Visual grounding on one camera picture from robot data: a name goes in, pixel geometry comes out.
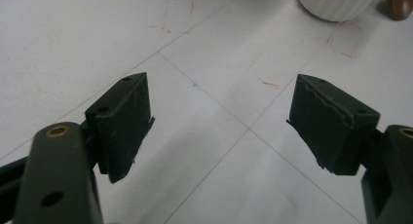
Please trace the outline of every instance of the white ceramic pot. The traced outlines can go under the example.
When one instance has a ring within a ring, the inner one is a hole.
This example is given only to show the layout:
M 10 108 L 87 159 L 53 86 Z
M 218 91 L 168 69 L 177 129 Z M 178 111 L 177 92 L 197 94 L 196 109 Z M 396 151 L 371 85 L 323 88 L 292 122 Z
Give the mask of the white ceramic pot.
M 373 0 L 300 0 L 313 15 L 330 21 L 346 21 L 360 15 Z

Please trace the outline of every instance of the brown object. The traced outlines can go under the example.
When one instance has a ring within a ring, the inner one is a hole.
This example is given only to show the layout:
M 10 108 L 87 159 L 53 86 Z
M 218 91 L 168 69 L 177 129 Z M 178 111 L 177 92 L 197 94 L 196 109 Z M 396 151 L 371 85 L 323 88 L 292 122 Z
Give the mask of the brown object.
M 413 0 L 386 0 L 395 20 L 407 19 L 413 11 Z

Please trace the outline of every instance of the screw hole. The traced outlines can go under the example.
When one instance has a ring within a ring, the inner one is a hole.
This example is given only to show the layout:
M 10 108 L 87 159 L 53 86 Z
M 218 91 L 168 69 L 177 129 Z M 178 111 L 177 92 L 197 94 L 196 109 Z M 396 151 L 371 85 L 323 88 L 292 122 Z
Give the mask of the screw hole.
M 99 107 L 99 108 L 97 109 L 97 112 L 103 113 L 103 112 L 107 112 L 108 110 L 109 110 L 108 107 L 103 106 L 103 107 Z
M 49 129 L 46 132 L 46 136 L 49 138 L 59 137 L 66 134 L 69 131 L 68 126 L 57 126 L 52 129 Z
M 55 191 L 46 195 L 42 200 L 42 206 L 53 206 L 56 205 L 63 199 L 64 194 L 59 191 Z
M 400 129 L 401 134 L 413 139 L 413 129 Z

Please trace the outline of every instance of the floor tile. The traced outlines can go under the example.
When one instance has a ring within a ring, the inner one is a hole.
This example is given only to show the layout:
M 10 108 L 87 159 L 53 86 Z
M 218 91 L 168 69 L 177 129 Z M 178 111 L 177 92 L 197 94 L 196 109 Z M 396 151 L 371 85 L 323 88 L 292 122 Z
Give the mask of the floor tile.
M 161 54 L 250 127 L 332 26 L 297 0 L 236 0 Z
M 0 0 L 0 158 L 232 0 Z
M 57 121 L 54 121 L 52 123 L 46 123 L 44 126 L 41 126 L 38 131 L 42 128 L 45 128 L 48 125 L 55 124 L 55 123 L 62 123 L 62 122 L 72 122 L 72 123 L 77 123 L 77 124 L 82 124 L 85 121 L 85 111 L 95 102 L 97 101 L 98 98 L 100 98 L 111 86 L 113 86 L 115 83 L 110 84 L 107 88 L 105 88 L 103 91 L 95 94 L 88 100 L 84 101 L 82 104 L 80 104 L 78 107 L 73 109 L 72 111 L 68 112 L 65 114 L 63 117 L 59 118 Z M 18 148 L 14 149 L 12 152 L 10 152 L 7 156 L 2 158 L 0 160 L 0 167 L 4 166 L 6 164 L 12 163 L 20 158 L 26 157 L 30 153 L 30 148 L 32 144 L 32 138 L 27 140 L 25 143 L 23 143 L 21 146 Z
M 98 177 L 106 222 L 164 223 L 246 131 L 161 56 L 143 71 L 156 121 L 125 179 Z
M 249 131 L 167 223 L 357 221 Z
M 364 169 L 361 168 L 357 176 L 350 177 L 335 176 L 319 167 L 308 146 L 295 129 L 286 122 L 294 86 L 295 80 L 261 116 L 251 130 L 357 220 L 364 222 L 365 211 L 360 183 Z
M 378 125 L 412 126 L 413 59 L 408 52 L 413 20 L 396 22 L 377 12 L 375 0 L 359 18 L 337 23 L 326 43 L 301 73 L 320 77 L 381 113 Z M 360 168 L 355 177 L 340 177 L 318 167 L 307 145 L 285 123 L 295 80 L 253 126 L 264 141 L 308 176 L 320 189 L 358 220 L 365 222 Z

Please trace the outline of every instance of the white floor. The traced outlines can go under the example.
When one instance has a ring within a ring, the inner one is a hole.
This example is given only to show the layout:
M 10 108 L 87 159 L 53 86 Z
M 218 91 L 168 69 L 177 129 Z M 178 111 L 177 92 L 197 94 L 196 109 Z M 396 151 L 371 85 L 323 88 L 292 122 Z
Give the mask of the white floor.
M 355 177 L 322 170 L 285 120 L 298 73 L 413 126 L 413 19 L 375 0 L 347 23 L 297 0 L 0 0 L 0 166 L 32 136 L 147 72 L 156 122 L 105 223 L 365 223 Z

